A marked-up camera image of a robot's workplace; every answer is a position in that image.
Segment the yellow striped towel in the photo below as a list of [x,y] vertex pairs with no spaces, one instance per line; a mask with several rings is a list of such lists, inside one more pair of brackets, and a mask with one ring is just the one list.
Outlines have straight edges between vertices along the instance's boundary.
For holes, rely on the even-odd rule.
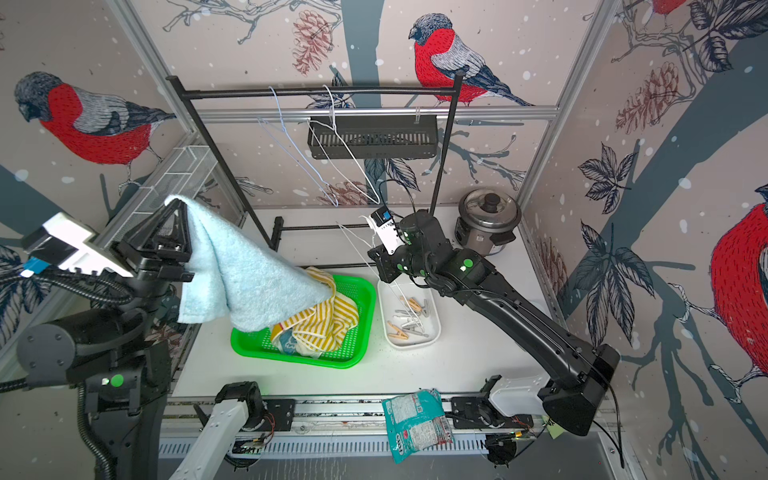
[[330,298],[275,325],[270,341],[281,354],[319,358],[342,346],[360,316],[356,303],[338,291],[330,273],[315,267],[306,272],[330,288]]

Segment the silver rice cooker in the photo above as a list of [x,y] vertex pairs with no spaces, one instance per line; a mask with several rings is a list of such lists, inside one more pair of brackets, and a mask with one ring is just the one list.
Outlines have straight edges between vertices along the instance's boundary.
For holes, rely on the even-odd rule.
[[469,191],[459,201],[458,212],[454,237],[461,247],[490,256],[516,240],[514,231],[522,213],[505,192],[491,188]]

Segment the beige clothespin yellow towel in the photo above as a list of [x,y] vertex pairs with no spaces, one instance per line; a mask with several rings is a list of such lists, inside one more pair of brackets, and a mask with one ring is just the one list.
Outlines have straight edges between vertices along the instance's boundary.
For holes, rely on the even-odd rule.
[[412,311],[415,315],[422,315],[422,316],[424,316],[426,314],[425,307],[422,306],[416,299],[402,297],[401,300],[407,306],[407,308],[410,311]]
[[400,327],[394,325],[392,322],[387,322],[389,331],[387,332],[387,336],[390,339],[398,340],[398,341],[405,341],[409,339],[409,335],[402,330]]

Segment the teal snack packet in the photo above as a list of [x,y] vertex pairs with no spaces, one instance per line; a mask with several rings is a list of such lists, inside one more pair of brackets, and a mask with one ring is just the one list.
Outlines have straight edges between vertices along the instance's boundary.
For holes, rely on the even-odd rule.
[[387,441],[396,465],[416,452],[451,444],[451,422],[441,394],[435,389],[395,396],[382,401]]

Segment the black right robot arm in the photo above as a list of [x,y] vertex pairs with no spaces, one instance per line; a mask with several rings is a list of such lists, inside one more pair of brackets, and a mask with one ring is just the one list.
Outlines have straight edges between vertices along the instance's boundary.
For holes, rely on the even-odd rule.
[[537,396],[543,410],[566,431],[586,435],[611,389],[619,353],[571,334],[520,294],[485,257],[456,248],[439,221],[418,210],[396,220],[385,206],[368,219],[381,243],[367,255],[379,278],[402,275],[482,315],[534,358],[549,376]]

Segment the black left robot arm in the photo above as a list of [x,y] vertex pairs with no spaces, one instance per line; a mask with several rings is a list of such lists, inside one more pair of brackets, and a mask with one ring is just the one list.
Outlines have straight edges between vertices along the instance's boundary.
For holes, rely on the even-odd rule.
[[27,261],[3,285],[35,280],[87,298],[90,310],[27,330],[17,343],[21,379],[3,392],[68,386],[79,435],[101,479],[153,479],[173,377],[166,342],[150,339],[171,287],[189,282],[189,206],[174,199],[108,248],[59,213],[22,241]]

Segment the light blue towel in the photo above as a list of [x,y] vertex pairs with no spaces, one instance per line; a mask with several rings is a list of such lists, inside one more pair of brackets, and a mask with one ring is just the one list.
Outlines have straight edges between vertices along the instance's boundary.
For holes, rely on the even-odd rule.
[[194,199],[170,195],[187,211],[192,253],[185,270],[178,322],[228,318],[234,328],[258,332],[331,298],[331,288]]

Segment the white rectangular tray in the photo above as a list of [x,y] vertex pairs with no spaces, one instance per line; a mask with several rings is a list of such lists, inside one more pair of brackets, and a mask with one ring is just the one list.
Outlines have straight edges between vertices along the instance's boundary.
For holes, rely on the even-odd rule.
[[377,294],[385,340],[396,350],[435,343],[442,325],[433,292],[409,281],[379,281]]

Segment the black wall basket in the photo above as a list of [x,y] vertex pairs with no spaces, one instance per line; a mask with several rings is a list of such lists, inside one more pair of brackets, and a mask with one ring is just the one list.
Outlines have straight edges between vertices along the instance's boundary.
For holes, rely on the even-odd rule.
[[[331,124],[330,117],[311,117]],[[342,116],[338,130],[358,160],[428,159],[438,153],[437,119],[433,115]],[[333,160],[351,160],[333,134],[317,127]],[[309,133],[307,145],[315,159],[325,159]]]

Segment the green plastic basket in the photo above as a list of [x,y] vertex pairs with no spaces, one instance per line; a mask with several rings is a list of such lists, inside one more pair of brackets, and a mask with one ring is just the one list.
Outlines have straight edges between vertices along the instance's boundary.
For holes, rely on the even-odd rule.
[[270,341],[270,332],[273,327],[251,333],[234,329],[230,337],[232,349],[243,357],[336,369],[347,369],[358,364],[365,355],[369,343],[377,303],[376,290],[363,278],[331,275],[336,281],[338,291],[356,303],[360,316],[358,326],[349,331],[338,350],[325,353],[319,358],[281,354]]

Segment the yellow green packet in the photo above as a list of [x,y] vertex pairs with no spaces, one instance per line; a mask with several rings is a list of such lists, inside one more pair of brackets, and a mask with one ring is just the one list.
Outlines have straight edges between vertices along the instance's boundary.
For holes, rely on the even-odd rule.
[[560,435],[566,432],[563,427],[553,422],[547,423],[546,430],[552,439],[557,439]]

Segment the light blue wire hanger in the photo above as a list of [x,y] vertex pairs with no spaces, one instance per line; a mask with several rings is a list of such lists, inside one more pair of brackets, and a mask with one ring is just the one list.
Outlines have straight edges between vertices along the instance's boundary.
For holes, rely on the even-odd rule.
[[268,120],[260,118],[258,120],[260,127],[264,132],[267,133],[275,145],[277,145],[286,155],[295,161],[297,166],[307,175],[307,177],[315,185],[317,190],[325,197],[325,199],[328,200],[333,207],[338,207],[338,198],[330,190],[330,184],[325,181],[318,170],[312,166],[312,164],[309,162],[309,160],[306,158],[306,156],[303,154],[301,149],[297,146],[289,134],[285,125],[279,96],[276,90],[272,86],[269,86],[268,91],[275,101],[275,106],[277,107],[279,125],[276,126],[275,124],[270,123]]

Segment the white hanger with yellow towel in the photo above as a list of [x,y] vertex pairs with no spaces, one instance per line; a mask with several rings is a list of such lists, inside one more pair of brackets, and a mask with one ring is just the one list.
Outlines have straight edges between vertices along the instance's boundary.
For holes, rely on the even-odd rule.
[[343,149],[348,154],[348,157],[354,162],[354,164],[358,167],[360,172],[363,174],[363,177],[365,179],[365,182],[367,184],[367,188],[365,190],[360,189],[359,187],[355,187],[355,189],[362,194],[365,198],[367,198],[369,201],[371,201],[374,205],[381,205],[382,199],[381,196],[376,192],[374,184],[372,183],[371,179],[369,178],[368,174],[366,173],[363,166],[360,164],[359,160],[351,150],[348,143],[345,141],[344,137],[341,135],[341,133],[338,130],[338,124],[336,121],[336,113],[335,113],[335,107],[336,107],[336,101],[334,97],[334,93],[331,91],[330,87],[326,84],[323,85],[323,88],[325,92],[327,93],[329,97],[329,111],[330,111],[330,122],[323,123],[319,120],[308,120],[308,130],[310,135],[312,136],[312,139],[317,143],[317,146],[320,148],[321,153],[325,157],[325,159],[328,161],[328,163],[347,181],[349,181],[349,178],[343,174],[334,164],[334,160],[331,158],[331,155],[329,154],[328,150],[326,149],[326,144],[321,139],[321,134],[318,131],[317,127],[323,127],[326,130],[329,130],[333,136],[336,138],[337,145],[341,145]]

